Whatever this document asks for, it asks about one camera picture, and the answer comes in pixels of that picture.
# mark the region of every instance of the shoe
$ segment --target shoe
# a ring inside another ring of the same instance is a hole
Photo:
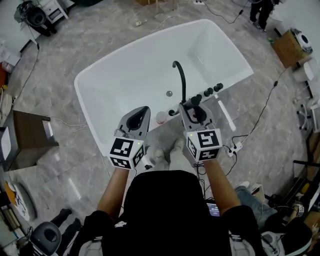
[[[154,161],[155,163],[161,162],[165,158],[165,153],[161,148],[157,148],[154,152]]]
[[[241,186],[244,186],[246,189],[248,189],[250,186],[250,182],[246,180],[242,182],[238,187],[241,187]]]
[[[70,215],[72,214],[72,210],[69,208],[64,208],[60,211],[60,214],[66,214],[66,215]]]
[[[174,150],[180,149],[183,150],[185,146],[185,141],[182,138],[178,138],[174,143]]]
[[[75,218],[72,224],[75,225],[76,231],[80,231],[80,229],[82,228],[81,221],[78,218]]]
[[[266,29],[265,28],[261,28],[261,26],[259,24],[257,25],[257,28],[260,29],[260,31],[262,33],[264,33],[264,34],[267,33]]]

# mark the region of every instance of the marble floor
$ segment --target marble floor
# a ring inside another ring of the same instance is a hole
[[[208,6],[227,20],[232,21],[240,7],[231,0],[207,0]],[[73,7],[69,19],[57,25],[57,34],[37,39],[40,45],[38,63],[25,85],[14,109],[33,114],[62,119],[71,125],[86,122],[81,110],[74,79],[84,68],[112,51],[148,35],[170,16],[159,30],[178,24],[209,19],[214,21],[238,47],[254,74],[235,84],[205,104],[214,114],[214,122],[221,129],[222,141],[231,145],[231,137],[251,131],[264,107],[268,94],[284,70],[278,57],[261,33],[248,22],[249,8],[234,24],[211,14],[205,6],[192,2],[180,2],[172,11],[172,2],[141,6],[134,0],[104,0],[91,7]],[[17,95],[27,79],[37,55],[37,48],[29,44],[14,69],[9,81],[9,93]],[[249,180],[263,184],[267,194],[281,191],[292,182],[294,159],[306,157],[305,139],[299,130],[299,120],[293,98],[308,96],[303,84],[293,81],[292,70],[288,69],[273,90],[268,105],[261,117],[257,130],[244,142],[237,154],[237,163],[228,176],[232,185]],[[218,100],[225,105],[236,131],[232,131]],[[67,126],[52,120],[52,129],[59,147],[51,149],[37,166],[6,172],[3,180],[22,183],[32,197],[37,219],[29,222],[36,227],[57,215],[61,208],[73,209],[73,215],[82,221],[91,214],[104,192],[109,176],[104,168],[100,151],[89,129]],[[156,147],[169,150],[176,138],[183,137],[179,117],[148,133],[148,154]],[[235,159],[227,157],[224,150],[218,158],[222,168],[228,172]],[[109,173],[113,168],[104,159]],[[130,185],[135,172],[130,172]],[[62,226],[65,229],[73,218]]]

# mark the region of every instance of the bathtub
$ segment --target bathtub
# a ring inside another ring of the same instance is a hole
[[[177,110],[182,100],[179,61],[186,79],[186,98],[217,83],[226,90],[253,74],[250,65],[212,21],[201,19],[173,26],[125,45],[96,61],[75,78],[85,119],[103,156],[123,115],[149,106],[149,131],[159,126],[158,112]],[[167,116],[166,122],[175,118]]]

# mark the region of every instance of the jeans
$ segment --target jeans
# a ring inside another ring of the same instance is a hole
[[[147,170],[150,171],[173,171],[173,170],[182,170],[188,173],[192,173],[196,175],[195,169],[192,167],[189,160],[184,156],[182,150],[180,148],[174,148],[170,152],[170,164],[163,159],[162,161],[156,163],[156,165]]]
[[[258,198],[253,196],[245,186],[238,186],[235,192],[240,200],[241,205],[249,206],[254,214],[255,220],[258,224],[259,231],[265,228],[266,220],[277,213],[276,209],[270,208],[266,203],[261,202]]]

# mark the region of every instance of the white wall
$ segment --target white wall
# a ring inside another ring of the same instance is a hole
[[[301,30],[311,41],[314,58],[320,63],[320,0],[287,0],[275,11],[281,15],[286,29]],[[314,96],[320,96],[320,74],[310,82]]]
[[[19,0],[0,1],[0,39],[13,51],[19,52],[29,41],[20,31],[20,24],[14,19]]]

